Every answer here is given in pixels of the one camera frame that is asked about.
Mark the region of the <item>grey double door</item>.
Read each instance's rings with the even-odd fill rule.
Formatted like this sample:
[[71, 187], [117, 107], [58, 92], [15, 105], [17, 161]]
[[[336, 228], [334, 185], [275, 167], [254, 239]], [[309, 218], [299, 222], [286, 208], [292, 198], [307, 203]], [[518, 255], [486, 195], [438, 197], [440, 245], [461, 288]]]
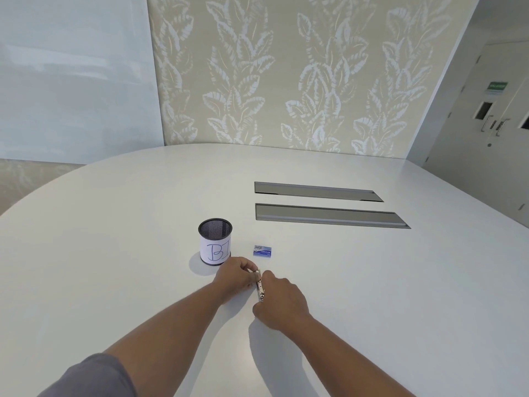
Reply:
[[[487, 93], [491, 81], [508, 85]], [[481, 132], [490, 114], [495, 122]], [[529, 227], [529, 41], [482, 49], [423, 167]]]

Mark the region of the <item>white glass wall board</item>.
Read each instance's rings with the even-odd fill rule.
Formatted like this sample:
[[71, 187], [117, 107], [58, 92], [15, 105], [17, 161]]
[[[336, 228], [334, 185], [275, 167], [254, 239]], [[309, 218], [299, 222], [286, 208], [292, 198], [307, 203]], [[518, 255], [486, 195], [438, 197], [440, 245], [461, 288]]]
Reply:
[[147, 0], [0, 0], [0, 159], [160, 146]]

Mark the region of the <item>person's right hand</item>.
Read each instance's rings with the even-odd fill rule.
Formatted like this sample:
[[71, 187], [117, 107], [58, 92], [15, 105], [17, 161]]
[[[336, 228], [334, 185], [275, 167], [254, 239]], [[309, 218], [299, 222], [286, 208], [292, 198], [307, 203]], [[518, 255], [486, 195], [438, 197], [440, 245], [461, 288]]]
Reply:
[[313, 317], [309, 312], [307, 300], [297, 285], [286, 278], [277, 278], [275, 284], [277, 296], [275, 311], [267, 315], [254, 316], [267, 327], [288, 336]]

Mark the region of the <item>person's right forearm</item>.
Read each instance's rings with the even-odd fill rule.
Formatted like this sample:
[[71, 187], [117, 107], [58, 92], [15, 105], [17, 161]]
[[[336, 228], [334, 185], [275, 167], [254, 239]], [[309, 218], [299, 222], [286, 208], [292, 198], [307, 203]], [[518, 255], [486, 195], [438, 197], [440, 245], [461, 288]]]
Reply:
[[309, 314], [281, 330], [308, 360], [331, 397], [415, 397]]

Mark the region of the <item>person's left forearm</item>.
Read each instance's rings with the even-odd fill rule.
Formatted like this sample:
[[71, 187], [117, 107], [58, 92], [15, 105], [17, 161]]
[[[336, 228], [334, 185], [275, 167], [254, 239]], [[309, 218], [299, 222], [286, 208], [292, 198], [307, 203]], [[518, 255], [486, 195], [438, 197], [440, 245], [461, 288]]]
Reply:
[[225, 286], [214, 281], [157, 313], [104, 352], [120, 361], [138, 397], [174, 397], [226, 299]]

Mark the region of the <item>grey shirt sleeve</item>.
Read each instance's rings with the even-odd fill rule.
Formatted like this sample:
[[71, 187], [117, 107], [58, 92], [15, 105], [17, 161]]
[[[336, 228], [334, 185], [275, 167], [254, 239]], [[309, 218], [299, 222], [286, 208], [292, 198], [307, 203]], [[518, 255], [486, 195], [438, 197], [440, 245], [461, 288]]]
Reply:
[[37, 397], [137, 397], [137, 391], [117, 358], [98, 353], [69, 367]]

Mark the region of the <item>person's left hand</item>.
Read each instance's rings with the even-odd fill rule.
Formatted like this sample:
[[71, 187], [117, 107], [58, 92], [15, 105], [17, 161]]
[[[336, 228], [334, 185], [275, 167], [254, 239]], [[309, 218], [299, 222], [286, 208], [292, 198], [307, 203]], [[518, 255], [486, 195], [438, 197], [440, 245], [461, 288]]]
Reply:
[[244, 257], [230, 257], [218, 269], [214, 280], [212, 281], [217, 302], [219, 305], [227, 303], [235, 295], [246, 291], [246, 289], [237, 288], [236, 280], [236, 259]]

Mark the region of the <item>black mesh pen cup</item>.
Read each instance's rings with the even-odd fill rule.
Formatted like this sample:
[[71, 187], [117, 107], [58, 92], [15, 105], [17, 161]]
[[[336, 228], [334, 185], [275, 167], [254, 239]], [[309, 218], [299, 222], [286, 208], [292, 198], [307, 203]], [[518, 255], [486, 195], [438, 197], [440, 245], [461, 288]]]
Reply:
[[200, 258], [208, 266], [220, 266], [231, 256], [232, 224], [225, 219], [213, 218], [198, 226]]

